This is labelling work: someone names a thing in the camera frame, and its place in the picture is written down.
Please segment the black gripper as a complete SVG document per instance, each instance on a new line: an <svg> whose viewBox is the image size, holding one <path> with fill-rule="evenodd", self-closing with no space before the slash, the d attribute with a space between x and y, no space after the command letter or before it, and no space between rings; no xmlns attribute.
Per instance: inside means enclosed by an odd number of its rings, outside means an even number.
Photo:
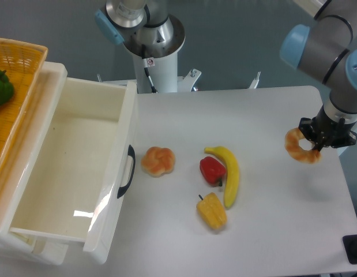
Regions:
<svg viewBox="0 0 357 277"><path fill-rule="evenodd" d="M312 150L320 152L323 148L342 148L356 144L357 134L351 129L354 124L347 124L344 118L330 119L323 108L316 117L301 118L298 129L304 138L313 143Z"/></svg>

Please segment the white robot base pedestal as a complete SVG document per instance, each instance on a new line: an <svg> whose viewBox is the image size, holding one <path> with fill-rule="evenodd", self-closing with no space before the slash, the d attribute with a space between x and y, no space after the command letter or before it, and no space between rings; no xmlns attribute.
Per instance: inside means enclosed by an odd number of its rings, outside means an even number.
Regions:
<svg viewBox="0 0 357 277"><path fill-rule="evenodd" d="M95 21L111 43L123 45L132 56L138 93L196 90L201 71L178 75L186 35L180 20L169 14L167 1L106 1Z"/></svg>

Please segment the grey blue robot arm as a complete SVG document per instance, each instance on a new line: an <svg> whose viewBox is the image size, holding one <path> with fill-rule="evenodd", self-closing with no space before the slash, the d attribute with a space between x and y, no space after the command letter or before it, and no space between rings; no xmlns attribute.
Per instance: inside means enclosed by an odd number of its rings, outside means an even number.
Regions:
<svg viewBox="0 0 357 277"><path fill-rule="evenodd" d="M283 41L280 58L330 88L328 100L312 119L302 118L299 129L314 149L354 145L357 135L357 1L296 1L315 25L295 26Z"/></svg>

